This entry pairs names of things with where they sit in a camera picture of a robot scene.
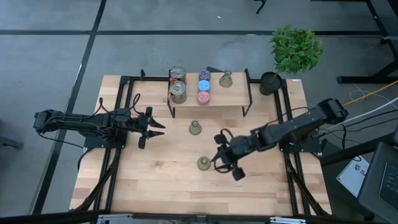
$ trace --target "blue can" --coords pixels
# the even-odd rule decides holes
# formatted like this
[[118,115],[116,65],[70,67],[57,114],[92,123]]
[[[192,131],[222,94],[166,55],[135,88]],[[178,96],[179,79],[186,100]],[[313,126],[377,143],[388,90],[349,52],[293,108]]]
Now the blue can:
[[210,91],[210,82],[207,80],[199,81],[198,90],[199,91]]

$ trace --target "wooden table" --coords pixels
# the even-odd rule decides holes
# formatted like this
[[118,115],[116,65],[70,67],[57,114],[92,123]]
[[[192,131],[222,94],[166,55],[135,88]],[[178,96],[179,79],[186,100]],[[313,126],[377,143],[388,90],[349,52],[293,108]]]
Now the wooden table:
[[[119,81],[120,76],[103,78],[99,97],[108,109],[114,108]],[[292,108],[306,106],[301,81],[287,80],[287,86]],[[259,84],[251,84],[253,105],[245,118],[240,106],[202,106],[181,107],[173,119],[167,107],[167,82],[135,81],[132,97],[141,94],[137,110],[152,106],[156,121],[166,126],[161,130],[165,135],[149,139],[142,150],[137,147],[140,135],[129,133],[121,154],[111,211],[291,215],[283,154],[278,147],[241,159],[239,166],[245,170],[246,178],[238,182],[231,174],[212,169],[200,171],[197,167],[199,157],[215,155],[217,145],[213,137],[221,128],[230,129],[235,136],[249,135],[249,130],[276,119],[274,97],[261,95],[258,89]],[[293,114],[303,112],[295,110]],[[202,126],[197,136],[188,132],[193,119],[199,120]],[[97,184],[103,156],[104,149],[94,149],[82,160],[70,208],[79,206]],[[323,209],[331,212],[318,159],[307,153],[301,154],[301,158],[308,189]],[[101,208],[104,208],[107,189],[105,186]],[[296,194],[302,212],[297,186]]]

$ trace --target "pink can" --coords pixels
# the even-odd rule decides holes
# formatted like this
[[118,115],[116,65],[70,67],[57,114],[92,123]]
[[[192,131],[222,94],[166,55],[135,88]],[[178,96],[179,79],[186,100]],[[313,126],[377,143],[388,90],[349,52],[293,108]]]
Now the pink can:
[[210,101],[210,94],[207,91],[200,91],[198,93],[198,102],[200,105],[207,105]]

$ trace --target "yellow cable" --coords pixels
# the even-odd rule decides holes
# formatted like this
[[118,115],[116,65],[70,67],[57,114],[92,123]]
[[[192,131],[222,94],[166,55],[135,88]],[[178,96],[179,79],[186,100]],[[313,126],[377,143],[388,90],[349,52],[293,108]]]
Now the yellow cable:
[[385,87],[383,87],[383,88],[381,88],[381,89],[379,89],[379,90],[376,90],[376,91],[371,92],[371,93],[368,93],[368,94],[366,94],[366,95],[364,95],[364,96],[362,96],[362,97],[359,97],[358,99],[355,99],[355,100],[352,100],[352,101],[350,101],[350,102],[347,102],[347,103],[343,104],[343,106],[350,105],[350,104],[352,104],[352,103],[354,103],[354,102],[357,102],[358,100],[361,100],[361,99],[363,99],[363,98],[365,98],[365,97],[368,97],[368,96],[373,95],[373,94],[375,94],[375,93],[378,93],[378,92],[380,92],[380,91],[382,91],[382,90],[385,90],[386,88],[388,88],[388,87],[390,87],[390,86],[392,86],[392,85],[394,85],[394,84],[396,84],[396,83],[398,83],[398,80],[395,81],[395,82],[393,82],[393,83],[391,83],[391,84],[386,85]]

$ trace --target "white cable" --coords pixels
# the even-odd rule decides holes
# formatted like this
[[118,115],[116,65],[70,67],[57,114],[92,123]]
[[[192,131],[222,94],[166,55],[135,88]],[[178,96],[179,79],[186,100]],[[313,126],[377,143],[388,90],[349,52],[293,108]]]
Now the white cable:
[[376,109],[374,109],[374,110],[371,110],[371,111],[369,111],[369,112],[367,112],[367,113],[358,115],[358,116],[356,116],[356,117],[354,117],[354,118],[350,118],[350,119],[345,120],[345,121],[343,121],[343,122],[341,122],[341,123],[338,123],[338,124],[336,124],[336,125],[333,125],[333,126],[331,126],[331,127],[329,127],[329,128],[326,128],[326,130],[333,129],[333,128],[339,126],[339,125],[342,125],[342,124],[347,123],[347,122],[349,122],[349,121],[352,121],[352,120],[354,120],[354,119],[358,119],[358,118],[360,118],[360,117],[363,117],[363,116],[366,116],[366,115],[368,115],[368,114],[371,114],[371,113],[373,113],[373,112],[375,112],[375,111],[378,111],[379,109],[381,109],[381,108],[383,108],[383,107],[385,107],[385,106],[388,106],[388,105],[392,104],[393,102],[395,102],[395,101],[397,101],[397,100],[398,100],[398,97],[395,98],[395,99],[393,99],[393,100],[391,100],[390,102],[386,103],[385,105],[379,106],[378,108],[376,108]]
[[[351,93],[349,93],[349,98],[350,98],[351,100],[355,100],[355,99],[353,99],[352,95],[353,95],[354,93],[356,93],[356,92],[359,92],[359,91],[360,91],[360,92],[362,93],[362,96],[365,96],[365,93],[371,93],[371,92],[369,92],[369,91],[365,91],[365,90],[360,89],[360,88],[359,88],[357,85],[355,85],[355,84],[354,84],[354,86],[355,86],[358,90],[354,90],[354,91],[352,91]],[[378,95],[378,94],[373,94],[373,96],[381,97],[381,98],[387,100],[388,102],[390,102],[390,100],[387,99],[387,98],[384,97],[384,96],[381,96],[381,95]],[[364,98],[358,100],[357,103],[358,103],[358,102],[362,102],[363,100],[364,100]],[[396,106],[395,104],[392,104],[392,106],[393,106],[395,109],[398,110],[398,108],[397,108],[397,106]]]

